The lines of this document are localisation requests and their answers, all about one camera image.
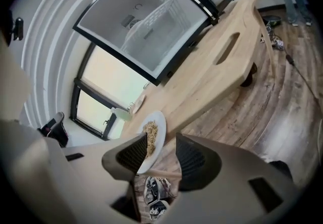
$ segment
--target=table leg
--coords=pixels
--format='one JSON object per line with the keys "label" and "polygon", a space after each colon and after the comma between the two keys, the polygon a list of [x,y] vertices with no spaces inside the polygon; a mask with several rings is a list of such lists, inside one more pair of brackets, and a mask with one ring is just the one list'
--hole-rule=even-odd
{"label": "table leg", "polygon": [[258,71],[257,65],[255,63],[252,64],[250,72],[245,79],[245,81],[240,85],[241,87],[248,87],[252,83],[252,75],[254,75]]}
{"label": "table leg", "polygon": [[254,7],[254,9],[253,9],[253,14],[254,14],[258,24],[260,25],[261,33],[262,33],[264,42],[266,43],[267,53],[268,53],[269,58],[271,60],[272,74],[273,74],[273,77],[275,77],[276,72],[275,72],[274,51],[273,51],[273,47],[272,47],[272,42],[269,39],[266,26],[264,25],[261,15],[256,7]]}

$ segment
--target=cable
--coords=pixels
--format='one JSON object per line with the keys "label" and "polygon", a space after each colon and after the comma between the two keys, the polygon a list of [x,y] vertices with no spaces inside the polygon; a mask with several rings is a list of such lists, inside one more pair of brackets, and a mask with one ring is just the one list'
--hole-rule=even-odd
{"label": "cable", "polygon": [[[280,41],[282,41],[282,39],[280,38],[280,36],[279,36],[279,35],[275,35],[275,34],[274,34],[274,36],[275,36],[275,38],[278,38]],[[298,74],[299,74],[299,75],[301,76],[301,78],[304,80],[304,82],[305,82],[305,84],[306,84],[307,88],[309,89],[309,91],[310,91],[310,92],[311,92],[311,94],[313,95],[313,98],[314,98],[314,101],[315,101],[316,105],[318,106],[318,108],[319,108],[319,109],[320,109],[320,111],[321,111],[321,106],[320,106],[320,104],[319,104],[319,100],[318,100],[318,98],[314,95],[314,92],[313,92],[312,88],[309,86],[309,84],[308,84],[307,80],[304,78],[304,76],[301,74],[301,72],[299,71],[299,69],[296,67],[296,65],[295,65],[295,62],[294,62],[293,58],[291,57],[291,55],[290,55],[290,54],[288,54],[288,53],[287,53],[287,51],[285,50],[285,47],[284,47],[284,52],[285,52],[285,54],[286,54],[286,60],[288,61],[288,63],[289,63],[290,65],[292,65],[292,66],[295,68],[295,70],[298,72]],[[317,133],[317,139],[316,139],[316,148],[317,148],[317,155],[318,155],[318,164],[319,164],[319,166],[321,166],[321,156],[320,156],[320,143],[319,143],[319,137],[320,137],[320,133],[321,133],[322,121],[323,121],[323,118],[322,118],[322,119],[320,120],[320,122],[319,122],[318,133]]]}
{"label": "cable", "polygon": [[163,183],[163,180],[161,181],[161,184],[163,188],[167,191],[168,195],[172,196],[173,198],[176,198],[176,196],[171,193],[171,188],[170,187],[168,189],[166,188],[166,186]]}
{"label": "cable", "polygon": [[319,143],[319,135],[321,133],[321,127],[322,127],[322,120],[319,122],[319,126],[318,126],[318,133],[317,133],[317,140],[316,140],[316,145],[317,145],[317,153],[318,153],[318,164],[319,166],[321,166],[321,155],[320,155],[320,143]]}

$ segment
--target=white plate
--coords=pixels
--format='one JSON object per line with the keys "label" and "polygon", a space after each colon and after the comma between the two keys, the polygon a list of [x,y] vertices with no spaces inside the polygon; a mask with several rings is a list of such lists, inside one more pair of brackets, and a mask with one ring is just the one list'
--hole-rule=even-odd
{"label": "white plate", "polygon": [[145,159],[138,170],[138,174],[143,174],[148,171],[152,165],[156,162],[160,152],[162,151],[165,136],[166,136],[166,119],[162,112],[155,111],[149,114],[146,119],[141,123],[140,127],[138,128],[137,133],[142,133],[142,128],[145,124],[149,121],[155,121],[156,125],[158,126],[157,137],[155,140],[155,151],[152,153],[150,157]]}

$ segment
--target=window frame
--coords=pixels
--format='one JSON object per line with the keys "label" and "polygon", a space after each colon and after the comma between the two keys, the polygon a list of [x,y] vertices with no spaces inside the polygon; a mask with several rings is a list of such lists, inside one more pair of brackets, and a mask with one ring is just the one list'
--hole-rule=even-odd
{"label": "window frame", "polygon": [[108,97],[101,94],[99,91],[95,90],[94,88],[90,87],[88,84],[86,84],[84,81],[81,80],[83,73],[85,71],[85,68],[87,66],[88,61],[91,58],[91,55],[95,49],[96,45],[92,42],[90,46],[88,47],[84,58],[81,62],[80,68],[77,72],[76,78],[74,79],[74,88],[72,93],[72,100],[71,100],[71,111],[70,111],[70,119],[83,128],[84,130],[88,131],[92,135],[100,138],[103,141],[109,141],[110,139],[107,137],[113,124],[115,123],[117,117],[114,113],[111,114],[110,118],[108,119],[108,123],[106,125],[106,128],[103,133],[99,132],[98,130],[94,129],[93,127],[89,126],[85,122],[81,121],[80,119],[77,119],[77,107],[79,103],[79,97],[81,90],[85,92],[87,95],[101,103],[102,105],[106,106],[107,108],[120,108],[123,110],[128,111],[126,108],[122,107],[118,103],[114,102],[113,100],[109,99]]}

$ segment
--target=cable on floor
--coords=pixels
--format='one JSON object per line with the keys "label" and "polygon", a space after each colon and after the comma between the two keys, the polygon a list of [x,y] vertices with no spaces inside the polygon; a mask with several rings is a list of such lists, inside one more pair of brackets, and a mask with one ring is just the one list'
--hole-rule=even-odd
{"label": "cable on floor", "polygon": [[167,191],[168,195],[170,195],[173,198],[176,198],[176,196],[171,193],[170,187],[167,189],[163,182],[161,182],[161,184],[162,184],[163,188]]}
{"label": "cable on floor", "polygon": [[[274,32],[272,33],[273,35],[273,39],[271,38],[271,41],[273,41],[275,38],[277,38],[278,40],[282,41],[282,39],[280,38],[279,35],[276,35]],[[320,107],[320,104],[319,104],[319,100],[318,98],[314,95],[314,92],[312,90],[312,88],[309,86],[307,80],[305,79],[305,77],[303,76],[303,74],[301,74],[301,72],[299,71],[299,69],[297,68],[297,66],[295,65],[295,62],[293,60],[293,58],[291,57],[290,54],[287,53],[286,49],[285,49],[285,46],[284,46],[284,52],[286,54],[286,60],[288,61],[288,63],[294,67],[294,69],[298,72],[298,74],[301,76],[301,78],[304,80],[307,88],[309,89],[309,91],[311,92],[313,98],[314,98],[314,101],[316,103],[316,105],[318,106],[318,108],[320,109],[321,111],[321,107]],[[322,121],[323,121],[323,118],[320,120],[319,122],[319,127],[318,127],[318,134],[317,134],[317,139],[316,139],[316,148],[317,148],[317,154],[318,154],[318,164],[319,166],[321,166],[321,157],[320,157],[320,134],[321,134],[321,126],[322,126]]]}

